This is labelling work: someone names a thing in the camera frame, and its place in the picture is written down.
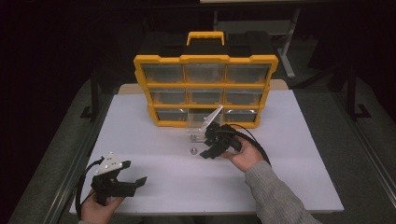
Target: clear plastic drawer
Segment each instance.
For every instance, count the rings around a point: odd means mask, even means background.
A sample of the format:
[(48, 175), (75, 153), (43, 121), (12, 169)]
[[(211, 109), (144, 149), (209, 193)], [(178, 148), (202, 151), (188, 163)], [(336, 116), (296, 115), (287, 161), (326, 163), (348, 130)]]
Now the clear plastic drawer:
[(224, 109), (225, 122), (254, 122), (257, 110)]
[(158, 120), (186, 121), (188, 110), (185, 108), (157, 108)]
[(228, 64), (227, 65), (227, 83), (263, 83), (269, 64), (251, 63), (251, 64)]
[(222, 101), (223, 89), (193, 89), (188, 88), (190, 104), (219, 105)]
[(151, 88), (149, 91), (154, 104), (186, 104), (186, 91), (183, 88)]
[(223, 63), (187, 63), (184, 66), (188, 82), (216, 83), (224, 80)]
[[(215, 109), (209, 108), (191, 108), (189, 109), (189, 117), (188, 117), (188, 127), (189, 128), (201, 128), (204, 120), (207, 116), (209, 116)], [(218, 113), (218, 115), (213, 119), (213, 121), (221, 124), (222, 121), (222, 113)]]
[(226, 89), (226, 105), (258, 105), (263, 89)]
[(179, 63), (142, 64), (147, 82), (183, 82), (183, 68)]

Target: hand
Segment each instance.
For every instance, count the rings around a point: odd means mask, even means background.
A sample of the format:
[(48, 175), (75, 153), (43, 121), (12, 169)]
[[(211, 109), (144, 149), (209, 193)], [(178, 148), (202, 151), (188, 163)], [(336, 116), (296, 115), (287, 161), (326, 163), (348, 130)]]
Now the hand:
[(235, 137), (241, 144), (241, 151), (232, 153), (229, 151), (223, 152), (220, 156), (230, 160), (239, 170), (246, 172), (250, 167), (263, 160), (260, 151), (249, 143), (245, 138)]
[(125, 199), (123, 197), (119, 197), (111, 202), (111, 199), (107, 198), (106, 206), (103, 206), (96, 201), (96, 192), (91, 190), (90, 194), (91, 193), (92, 195), (81, 206), (81, 220), (92, 224), (107, 223), (114, 211)]

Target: gray sleeve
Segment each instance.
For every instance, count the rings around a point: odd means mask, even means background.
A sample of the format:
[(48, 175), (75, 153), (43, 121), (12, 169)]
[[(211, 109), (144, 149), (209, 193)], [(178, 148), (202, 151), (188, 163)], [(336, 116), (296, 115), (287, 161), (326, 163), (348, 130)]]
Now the gray sleeve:
[(246, 183), (256, 200), (262, 223), (320, 223), (304, 208), (301, 200), (274, 173), (266, 161), (245, 172)]

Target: white plastic bracket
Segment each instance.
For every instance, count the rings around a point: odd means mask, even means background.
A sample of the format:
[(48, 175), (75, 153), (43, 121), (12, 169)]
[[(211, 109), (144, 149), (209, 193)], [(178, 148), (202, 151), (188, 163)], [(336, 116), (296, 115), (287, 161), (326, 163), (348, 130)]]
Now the white plastic bracket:
[(110, 171), (120, 169), (122, 167), (122, 162), (119, 158), (110, 151), (108, 156), (100, 163), (99, 168), (95, 171), (95, 175), (102, 175)]

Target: white table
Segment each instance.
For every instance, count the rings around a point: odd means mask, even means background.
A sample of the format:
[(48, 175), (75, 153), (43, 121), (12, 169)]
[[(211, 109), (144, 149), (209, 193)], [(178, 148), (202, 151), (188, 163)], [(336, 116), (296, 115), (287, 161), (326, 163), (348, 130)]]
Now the white table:
[[(118, 180), (145, 186), (126, 198), (116, 213), (133, 216), (215, 215), (255, 213), (255, 202), (244, 174), (223, 158), (204, 160), (191, 155), (208, 149), (192, 143), (185, 129), (157, 127), (149, 118), (142, 94), (116, 95), (108, 110), (89, 163), (113, 151), (131, 161)], [(264, 146), (274, 171), (316, 213), (343, 211), (292, 91), (270, 91), (262, 124), (250, 130)], [(82, 197), (91, 189), (93, 167)], [(70, 209), (76, 213), (74, 205)]]

